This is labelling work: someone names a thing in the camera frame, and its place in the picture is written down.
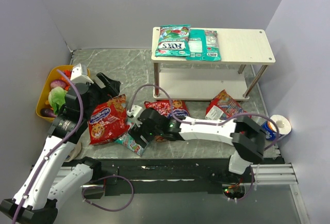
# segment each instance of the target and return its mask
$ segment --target tabletop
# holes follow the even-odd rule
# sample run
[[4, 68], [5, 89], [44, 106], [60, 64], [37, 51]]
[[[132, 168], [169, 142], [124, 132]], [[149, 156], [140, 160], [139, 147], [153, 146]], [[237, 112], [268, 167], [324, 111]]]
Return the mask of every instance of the tabletop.
[[[219, 64], [261, 64], [272, 65], [275, 58], [262, 29], [191, 28], [215, 30], [218, 33]], [[210, 63], [208, 61], [187, 61], [185, 57], [156, 57], [160, 27], [153, 29], [152, 61], [155, 63]]]
[[[153, 83], [153, 64], [151, 61], [151, 50], [138, 49], [96, 49], [77, 50], [73, 53], [72, 64], [85, 64], [90, 72], [91, 78], [96, 79], [98, 72], [103, 72], [109, 78], [121, 81], [121, 94], [126, 94], [127, 102], [134, 91], [143, 84]], [[162, 64], [160, 67], [172, 67], [170, 64]], [[198, 68], [238, 68], [238, 65], [226, 64], [177, 64], [175, 67], [198, 67]], [[244, 75], [247, 83], [253, 80], [253, 72], [247, 66]], [[137, 95], [135, 105], [143, 106], [144, 101], [154, 101], [153, 88], [144, 88]], [[190, 116], [194, 118], [204, 118], [205, 111], [209, 105], [208, 101], [187, 101]], [[262, 99], [258, 88], [253, 88], [250, 99], [241, 103], [248, 112], [265, 114]], [[259, 124], [263, 123], [260, 118], [255, 118]], [[82, 151], [77, 159], [89, 156], [95, 159], [179, 159], [179, 158], [229, 158], [235, 151], [234, 147], [216, 141], [189, 140], [175, 142], [152, 142], [145, 150], [142, 157], [139, 157], [131, 150], [120, 144], [109, 143], [105, 145], [89, 145], [89, 131], [86, 130], [80, 141]], [[276, 149], [270, 148], [264, 153], [265, 158], [275, 158], [278, 156]]]

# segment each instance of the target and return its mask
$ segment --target eggplant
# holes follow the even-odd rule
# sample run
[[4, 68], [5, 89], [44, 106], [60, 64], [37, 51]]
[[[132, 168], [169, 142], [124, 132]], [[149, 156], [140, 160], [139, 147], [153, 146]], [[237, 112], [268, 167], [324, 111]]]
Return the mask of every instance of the eggplant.
[[54, 114], [52, 109], [50, 108], [43, 108], [40, 110], [41, 116], [43, 117], [57, 117], [57, 115]]
[[63, 89], [65, 89], [65, 87], [67, 86], [65, 81], [62, 81], [60, 79], [54, 80], [51, 82], [51, 88], [54, 89], [56, 87], [61, 87]]

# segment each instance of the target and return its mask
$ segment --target yellow basket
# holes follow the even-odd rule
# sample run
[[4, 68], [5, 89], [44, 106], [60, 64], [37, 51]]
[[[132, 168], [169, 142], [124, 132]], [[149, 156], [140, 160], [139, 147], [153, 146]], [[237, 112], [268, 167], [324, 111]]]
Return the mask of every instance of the yellow basket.
[[50, 108], [49, 105], [46, 105], [46, 100], [48, 100], [48, 95], [49, 95], [50, 91], [52, 90], [51, 82], [56, 79], [61, 78], [61, 75], [56, 70], [71, 71], [72, 68], [73, 68], [73, 65], [61, 65], [61, 66], [55, 67], [54, 69], [52, 69], [52, 71], [48, 75], [46, 83], [43, 86], [42, 93], [39, 97], [39, 101], [37, 104], [36, 113], [39, 117], [43, 118], [44, 120], [47, 120], [50, 123], [52, 123], [54, 121], [54, 118], [53, 117], [43, 117], [43, 116], [41, 116], [40, 111], [42, 108]]

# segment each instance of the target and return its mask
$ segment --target lower shelf board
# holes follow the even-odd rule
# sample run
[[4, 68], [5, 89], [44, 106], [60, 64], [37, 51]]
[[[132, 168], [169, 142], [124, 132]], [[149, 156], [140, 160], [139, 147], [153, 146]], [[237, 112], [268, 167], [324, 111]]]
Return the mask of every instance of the lower shelf board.
[[[243, 94], [248, 89], [244, 74], [237, 70], [198, 69], [198, 68], [164, 68], [159, 73], [159, 86], [171, 98], [182, 100], [212, 100], [222, 90], [235, 100], [248, 100]], [[167, 99], [159, 91], [155, 99]]]

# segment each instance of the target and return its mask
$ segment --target white wall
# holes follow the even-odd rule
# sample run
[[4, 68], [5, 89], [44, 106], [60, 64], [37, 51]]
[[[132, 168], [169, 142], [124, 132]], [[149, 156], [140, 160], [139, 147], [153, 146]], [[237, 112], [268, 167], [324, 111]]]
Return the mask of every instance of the white wall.
[[330, 0], [282, 0], [266, 32], [276, 63], [260, 87], [293, 126], [282, 143], [313, 224], [330, 222]]
[[[50, 70], [70, 52], [41, 0], [0, 0], [0, 201], [28, 176], [49, 123], [35, 108]], [[0, 213], [0, 223], [11, 223]]]
[[150, 48], [164, 24], [265, 29], [281, 0], [43, 0], [70, 49]]

